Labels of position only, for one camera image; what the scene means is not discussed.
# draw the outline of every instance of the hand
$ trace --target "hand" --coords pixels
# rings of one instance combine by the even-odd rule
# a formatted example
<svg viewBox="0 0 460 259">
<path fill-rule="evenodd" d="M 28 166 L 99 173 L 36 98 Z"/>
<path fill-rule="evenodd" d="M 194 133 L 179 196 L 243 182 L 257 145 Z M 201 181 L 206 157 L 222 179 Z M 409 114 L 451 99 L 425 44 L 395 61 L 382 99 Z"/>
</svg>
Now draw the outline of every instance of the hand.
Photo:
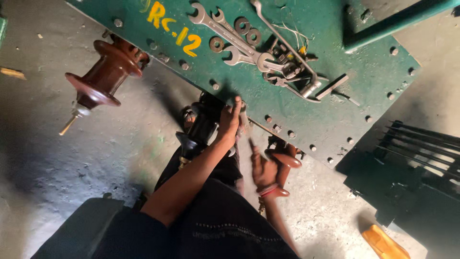
<svg viewBox="0 0 460 259">
<path fill-rule="evenodd" d="M 235 144 L 235 135 L 240 124 L 241 97 L 235 97 L 233 107 L 225 106 L 220 114 L 219 130 L 217 141 L 225 141 L 229 144 L 229 149 Z"/>
<path fill-rule="evenodd" d="M 251 156 L 253 162 L 253 180 L 257 186 L 257 191 L 260 191 L 276 182 L 278 165 L 274 161 L 267 161 L 261 157 L 257 146 L 251 146 L 253 149 L 253 155 Z"/>
</svg>

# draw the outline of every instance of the metal washer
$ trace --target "metal washer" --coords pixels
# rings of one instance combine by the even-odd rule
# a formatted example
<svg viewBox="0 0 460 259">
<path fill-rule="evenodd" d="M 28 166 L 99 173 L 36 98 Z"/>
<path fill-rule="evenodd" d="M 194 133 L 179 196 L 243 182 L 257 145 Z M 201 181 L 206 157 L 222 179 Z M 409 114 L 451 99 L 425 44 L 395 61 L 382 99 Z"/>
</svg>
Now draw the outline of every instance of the metal washer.
<svg viewBox="0 0 460 259">
<path fill-rule="evenodd" d="M 262 34 L 260 33 L 258 29 L 252 28 L 246 34 L 246 41 L 253 46 L 256 46 L 257 44 L 259 44 L 261 38 L 262 38 Z"/>
<path fill-rule="evenodd" d="M 222 49 L 224 48 L 224 40 L 222 40 L 220 37 L 212 37 L 211 40 L 209 41 L 209 48 L 215 52 L 215 53 L 220 53 L 222 52 Z"/>
<path fill-rule="evenodd" d="M 240 17 L 236 19 L 234 25 L 235 25 L 236 32 L 241 35 L 245 35 L 251 29 L 251 24 L 249 23 L 249 20 L 246 19 L 245 17 Z"/>
</svg>

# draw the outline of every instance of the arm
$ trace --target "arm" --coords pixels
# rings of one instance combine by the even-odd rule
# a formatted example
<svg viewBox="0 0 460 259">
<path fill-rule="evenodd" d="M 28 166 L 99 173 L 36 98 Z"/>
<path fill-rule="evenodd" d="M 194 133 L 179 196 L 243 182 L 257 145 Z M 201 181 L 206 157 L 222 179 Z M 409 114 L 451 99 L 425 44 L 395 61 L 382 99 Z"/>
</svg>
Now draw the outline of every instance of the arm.
<svg viewBox="0 0 460 259">
<path fill-rule="evenodd" d="M 221 113 L 216 140 L 155 191 L 141 212 L 169 226 L 184 211 L 201 190 L 217 163 L 235 144 L 240 109 L 241 98 L 237 96 L 233 108 L 226 107 Z"/>
<path fill-rule="evenodd" d="M 278 167 L 274 161 L 267 161 L 262 158 L 258 147 L 253 146 L 252 144 L 251 147 L 253 149 L 253 154 L 251 156 L 253 163 L 253 180 L 254 184 L 257 186 L 257 191 L 260 191 L 276 182 Z M 297 249 L 295 248 L 291 234 L 283 222 L 274 194 L 275 193 L 271 193 L 262 199 L 265 205 L 267 221 L 278 232 L 278 234 L 280 234 L 290 248 L 299 255 Z"/>
</svg>

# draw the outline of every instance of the combination wrench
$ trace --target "combination wrench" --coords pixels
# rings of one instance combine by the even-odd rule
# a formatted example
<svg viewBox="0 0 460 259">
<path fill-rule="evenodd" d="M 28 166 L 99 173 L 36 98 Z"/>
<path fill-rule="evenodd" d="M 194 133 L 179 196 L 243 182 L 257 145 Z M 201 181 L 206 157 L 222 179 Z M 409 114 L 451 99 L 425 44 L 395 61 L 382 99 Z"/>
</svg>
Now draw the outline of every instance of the combination wrench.
<svg viewBox="0 0 460 259">
<path fill-rule="evenodd" d="M 235 37 L 241 41 L 244 41 L 244 39 L 235 31 L 235 29 L 225 20 L 224 12 L 220 8 L 217 8 L 217 11 L 219 11 L 218 15 L 211 13 L 213 20 L 224 26 L 231 34 L 235 35 Z"/>
<path fill-rule="evenodd" d="M 289 44 L 289 42 L 285 40 L 281 36 L 281 34 L 278 33 L 277 30 L 275 30 L 275 28 L 267 21 L 267 19 L 265 19 L 265 17 L 262 15 L 262 3 L 259 0 L 251 0 L 251 4 L 256 8 L 257 16 L 259 16 L 259 18 L 268 26 L 268 28 L 270 28 L 270 30 L 272 30 L 273 33 L 275 33 L 276 37 L 279 40 L 281 40 L 284 43 L 284 45 L 286 45 L 286 47 L 292 52 L 292 54 L 294 54 L 294 56 L 298 58 L 300 62 L 302 62 L 302 64 L 305 66 L 308 72 L 311 73 L 310 82 L 300 91 L 304 98 L 311 101 L 311 99 L 308 99 L 308 96 L 311 95 L 313 91 L 315 91 L 315 89 L 321 86 L 321 82 L 318 81 L 318 74 L 297 53 L 297 51 Z"/>
<path fill-rule="evenodd" d="M 255 65 L 254 61 L 244 55 L 243 53 L 241 53 L 238 48 L 236 48 L 235 46 L 228 46 L 224 49 L 224 51 L 230 51 L 231 52 L 231 59 L 230 60 L 225 60 L 224 62 L 227 64 L 227 65 L 236 65 L 238 63 L 248 63 L 248 64 L 252 64 L 252 65 Z M 292 77 L 295 76 L 295 74 L 292 74 L 291 76 L 289 74 L 286 74 L 285 72 L 289 70 L 289 67 L 292 66 L 293 63 L 292 62 L 287 62 L 285 64 L 276 64 L 276 63 L 272 63 L 270 61 L 265 61 L 264 62 L 264 67 L 266 68 L 269 68 L 270 70 L 273 70 L 273 71 L 277 71 L 277 72 L 280 72 L 284 77 L 286 77 L 287 79 L 290 79 Z"/>
<path fill-rule="evenodd" d="M 247 44 L 245 41 L 242 41 L 235 36 L 233 36 L 229 31 L 227 31 L 226 28 L 222 27 L 219 23 L 216 21 L 212 20 L 211 17 L 206 13 L 206 10 L 204 9 L 203 5 L 200 3 L 193 3 L 191 4 L 192 7 L 196 8 L 198 10 L 198 15 L 197 16 L 191 16 L 189 15 L 189 19 L 191 22 L 194 24 L 204 24 L 210 29 L 212 29 L 215 33 L 217 33 L 219 36 L 222 38 L 226 39 L 228 42 L 230 42 L 232 45 L 237 47 L 241 52 L 246 54 L 248 57 L 252 58 L 254 63 L 257 65 L 257 68 L 261 72 L 269 72 L 270 69 L 264 67 L 264 61 L 266 59 L 269 60 L 275 60 L 275 58 L 270 54 L 270 53 L 260 53 L 256 50 L 254 50 L 249 44 Z"/>
</svg>

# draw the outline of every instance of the bangle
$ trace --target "bangle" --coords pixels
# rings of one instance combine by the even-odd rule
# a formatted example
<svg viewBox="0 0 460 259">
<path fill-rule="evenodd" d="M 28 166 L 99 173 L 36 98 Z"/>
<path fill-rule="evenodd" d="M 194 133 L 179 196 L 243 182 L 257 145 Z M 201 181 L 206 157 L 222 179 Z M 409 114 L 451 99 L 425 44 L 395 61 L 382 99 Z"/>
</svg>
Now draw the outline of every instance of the bangle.
<svg viewBox="0 0 460 259">
<path fill-rule="evenodd" d="M 278 188 L 278 184 L 277 183 L 274 183 L 266 188 L 264 188 L 263 190 L 261 190 L 260 192 L 258 192 L 258 194 L 260 195 L 260 197 L 264 198 L 266 197 L 267 195 L 271 194 L 272 192 L 274 192 L 276 190 L 276 188 Z"/>
</svg>

